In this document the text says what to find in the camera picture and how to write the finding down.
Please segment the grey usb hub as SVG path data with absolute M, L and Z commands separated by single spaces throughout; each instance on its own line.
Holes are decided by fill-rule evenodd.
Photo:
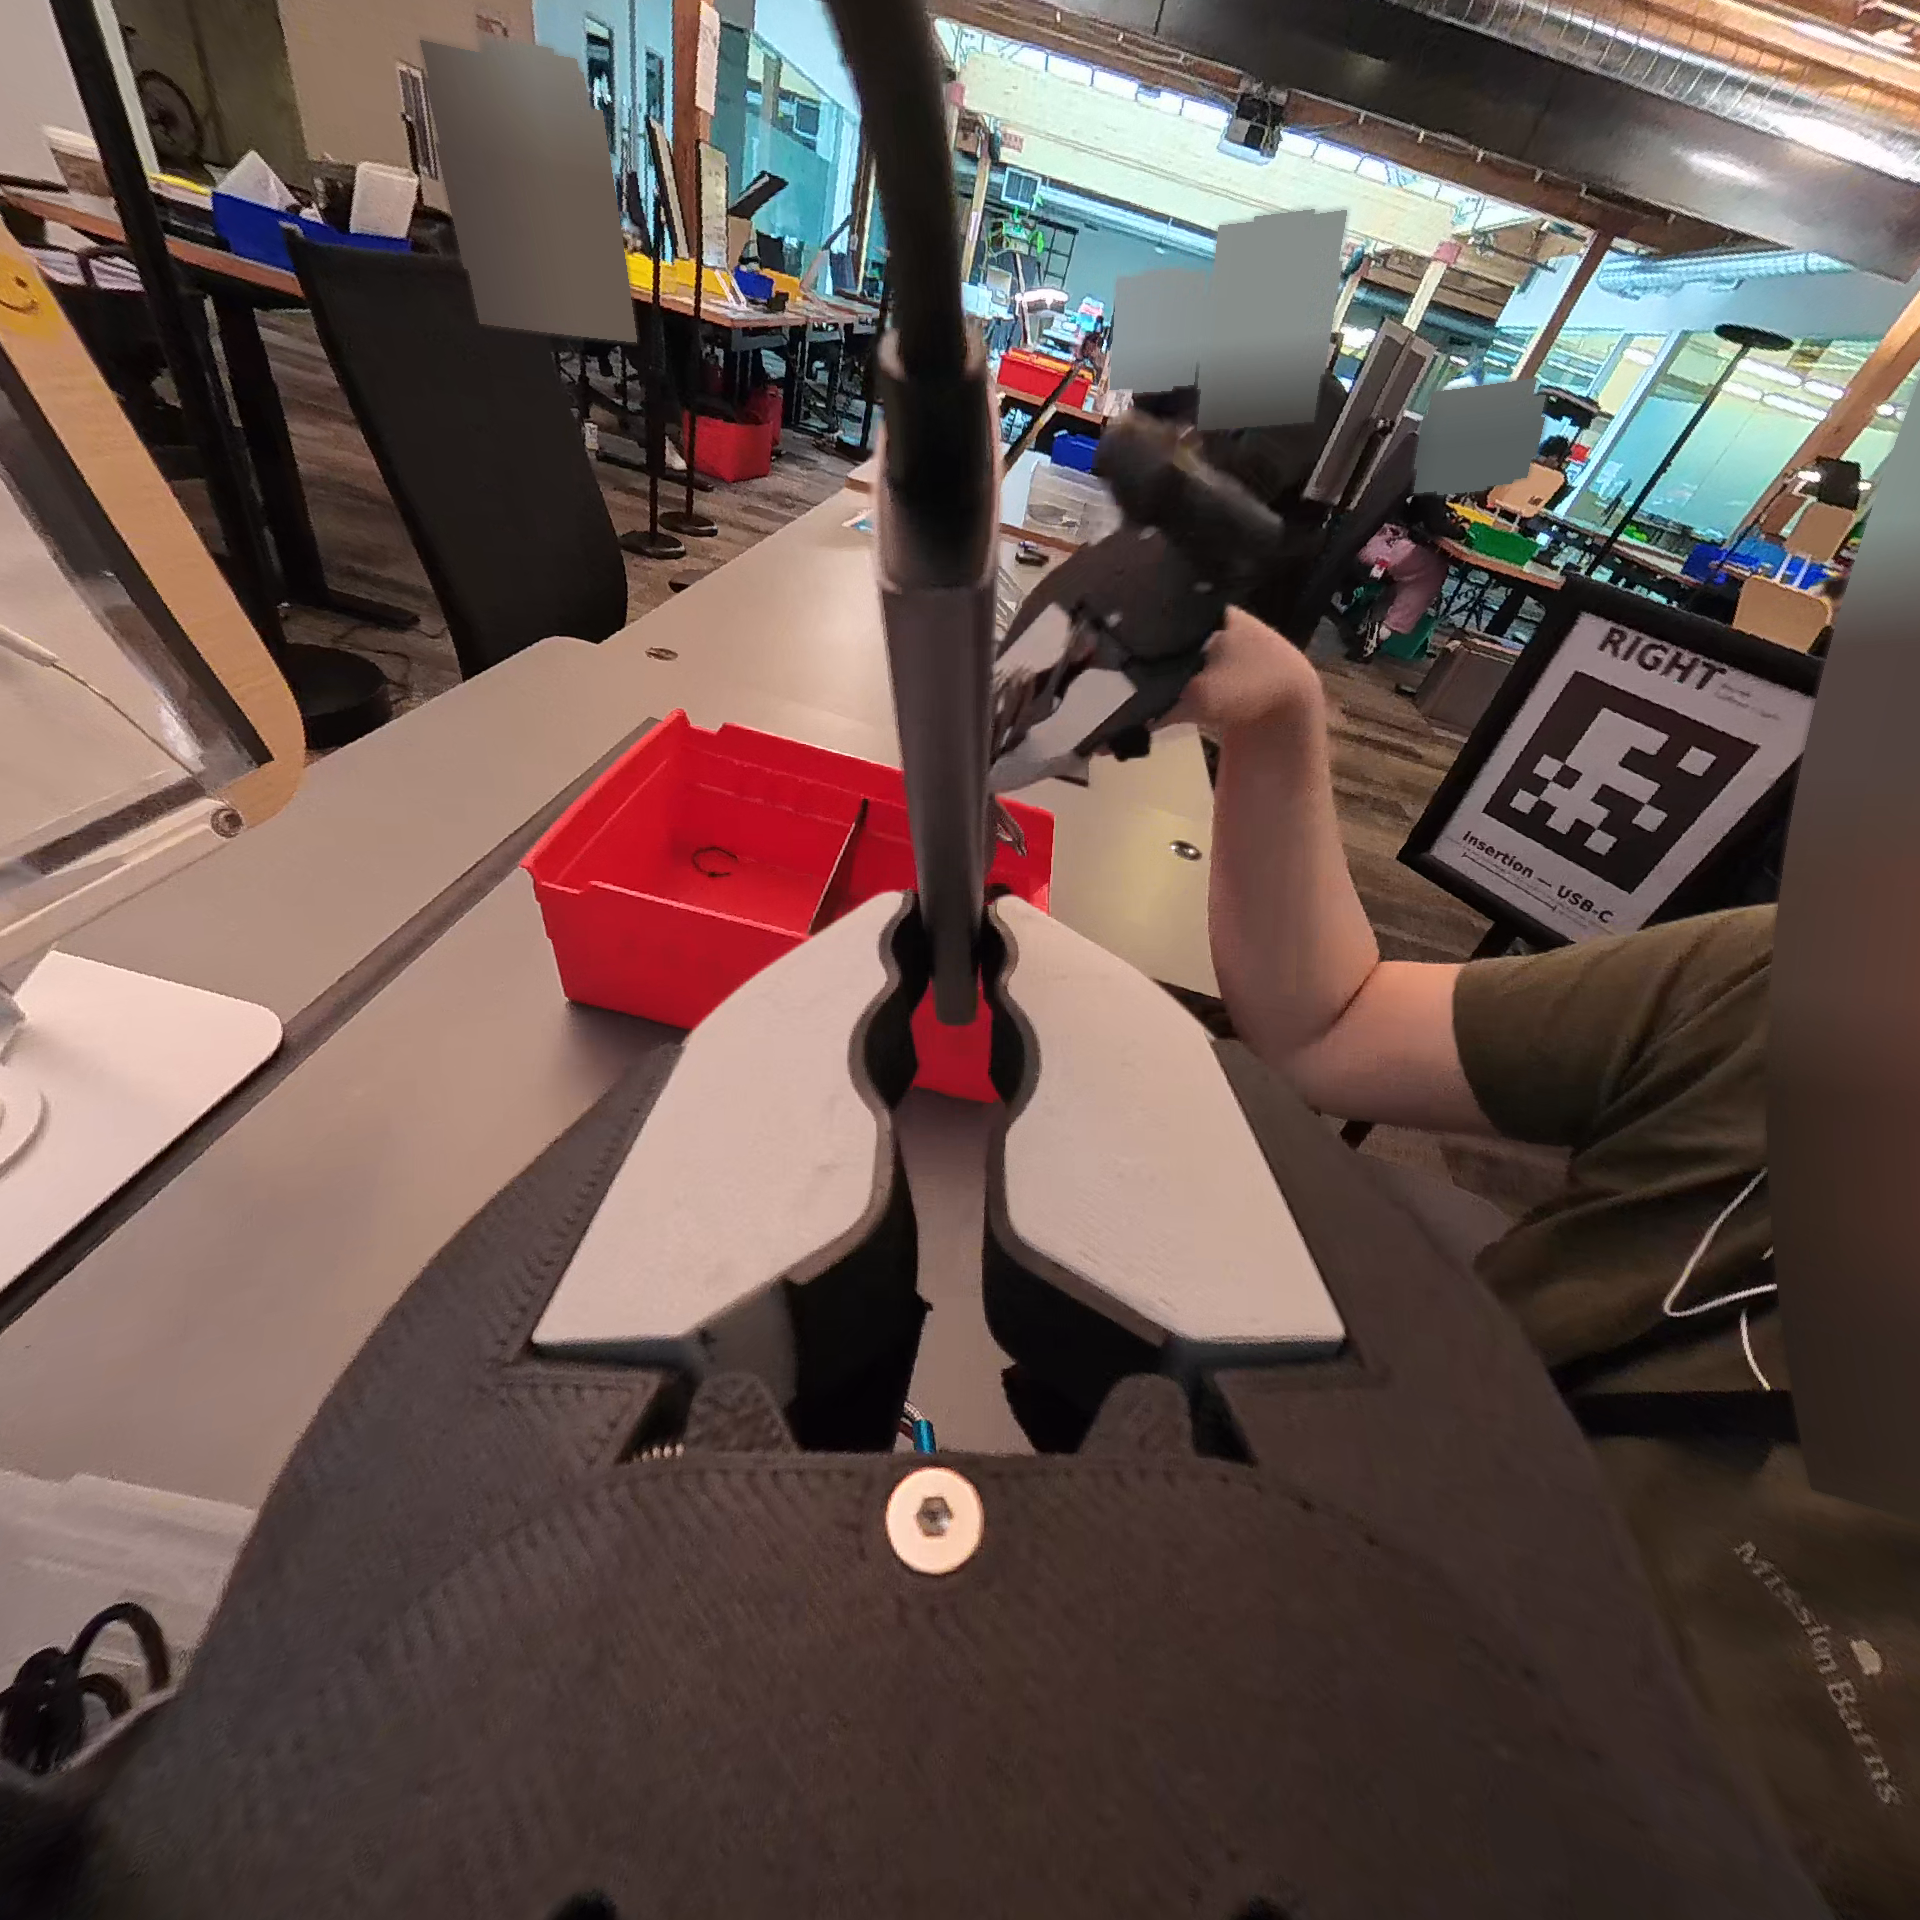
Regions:
M 827 3 L 890 241 L 874 540 L 934 1016 L 977 1014 L 989 869 L 999 429 L 962 301 L 943 69 L 923 4 Z

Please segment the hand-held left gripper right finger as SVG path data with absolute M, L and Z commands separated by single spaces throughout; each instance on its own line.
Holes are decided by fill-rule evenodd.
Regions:
M 981 928 L 1001 1112 L 981 1301 L 1053 1396 L 1334 1356 L 1347 1327 L 1204 1028 L 1004 895 Z

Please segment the red plastic bin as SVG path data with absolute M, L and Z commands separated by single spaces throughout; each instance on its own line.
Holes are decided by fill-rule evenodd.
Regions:
M 781 424 L 783 398 L 777 387 L 758 387 L 745 399 L 706 398 L 682 419 L 682 452 L 701 477 L 754 483 L 774 463 Z
M 697 1028 L 665 1107 L 764 1136 L 871 1126 L 907 1088 L 999 1103 L 991 1007 L 941 1024 L 931 991 L 879 1007 L 897 965 L 884 928 L 916 891 L 899 767 L 673 710 L 566 806 L 524 859 L 570 1001 Z

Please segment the black floor lamp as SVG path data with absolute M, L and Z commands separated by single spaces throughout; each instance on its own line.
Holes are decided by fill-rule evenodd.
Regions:
M 1723 323 L 1666 353 L 1574 501 L 1594 528 L 1585 575 L 1627 581 L 1643 545 L 1685 560 L 1740 526 L 1786 452 L 1779 398 L 1804 392 L 1794 351 L 1789 333 Z

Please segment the black cabinet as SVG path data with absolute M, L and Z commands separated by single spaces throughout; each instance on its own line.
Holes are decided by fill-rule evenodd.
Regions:
M 551 343 L 479 323 L 451 255 L 307 235 L 287 253 L 465 678 L 617 633 L 623 555 Z

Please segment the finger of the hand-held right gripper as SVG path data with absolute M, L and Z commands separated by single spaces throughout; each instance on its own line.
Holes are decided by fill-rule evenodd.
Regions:
M 991 753 L 991 785 L 1084 783 L 1100 753 L 1150 744 L 1146 691 L 1125 672 L 1085 672 L 1058 709 L 1020 709 Z
M 1022 606 L 991 665 L 995 709 L 1058 709 L 1071 684 L 1101 665 L 1095 622 L 1038 596 Z

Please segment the flexible silver duct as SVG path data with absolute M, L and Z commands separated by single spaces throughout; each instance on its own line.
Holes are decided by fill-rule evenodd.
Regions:
M 1918 177 L 1916 4 L 1403 3 L 1878 175 Z

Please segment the grey monitor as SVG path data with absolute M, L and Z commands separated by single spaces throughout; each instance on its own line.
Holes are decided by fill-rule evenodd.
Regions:
M 1434 348 L 1411 326 L 1385 320 L 1349 387 L 1302 483 L 1302 501 L 1354 510 L 1374 483 L 1380 463 L 1419 435 L 1409 411 L 1434 360 Z

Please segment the black floor pole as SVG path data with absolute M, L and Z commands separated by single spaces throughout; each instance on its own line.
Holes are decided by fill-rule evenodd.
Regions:
M 391 717 L 393 691 L 369 657 L 332 645 L 286 637 L 267 528 L 237 462 L 233 421 L 207 353 L 202 305 L 182 287 L 159 228 L 149 174 L 108 52 L 100 12 L 92 3 L 52 3 L 52 17 L 103 158 L 127 251 L 150 303 L 182 419 L 199 451 L 211 505 L 223 535 L 229 581 L 294 693 L 307 744 L 316 752 L 342 747 Z

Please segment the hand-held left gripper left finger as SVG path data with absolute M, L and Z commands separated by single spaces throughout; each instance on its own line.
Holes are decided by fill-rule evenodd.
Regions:
M 921 902 L 879 893 L 679 1047 L 533 1329 L 548 1360 L 901 1404 L 921 1344 L 897 1112 L 918 1075 Z

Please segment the person's right hand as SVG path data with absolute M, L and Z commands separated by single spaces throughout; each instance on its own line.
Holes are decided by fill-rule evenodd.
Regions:
M 1249 607 L 1227 606 L 1167 721 L 1213 735 L 1245 728 L 1321 728 L 1324 684 L 1294 640 Z

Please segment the grey waste bin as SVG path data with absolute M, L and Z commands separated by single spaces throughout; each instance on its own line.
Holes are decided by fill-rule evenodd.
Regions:
M 1446 635 L 1413 691 L 1413 707 L 1429 726 L 1470 735 L 1502 691 L 1522 649 L 1477 630 Z

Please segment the person's right forearm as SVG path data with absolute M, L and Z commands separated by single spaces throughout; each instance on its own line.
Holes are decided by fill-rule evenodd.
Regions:
M 1226 726 L 1210 945 L 1238 1039 L 1314 1112 L 1481 1133 L 1461 1062 L 1461 965 L 1385 959 L 1338 827 L 1321 703 Z

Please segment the wooden work desk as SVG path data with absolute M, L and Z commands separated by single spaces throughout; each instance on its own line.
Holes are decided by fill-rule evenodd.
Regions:
M 305 308 L 299 279 L 244 255 L 166 232 L 177 312 L 213 399 L 213 465 L 206 480 L 220 542 L 215 555 L 269 652 L 283 649 L 287 607 L 351 627 L 406 633 L 405 607 L 332 585 L 321 557 L 293 435 L 261 335 L 259 315 Z

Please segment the instruction board stand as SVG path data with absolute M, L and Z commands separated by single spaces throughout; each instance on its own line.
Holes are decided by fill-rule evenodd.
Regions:
M 14 235 L 2 253 L 25 255 Z M 39 264 L 2 326 L 2 1283 L 266 1065 L 266 1005 L 61 950 L 267 822 L 293 691 Z

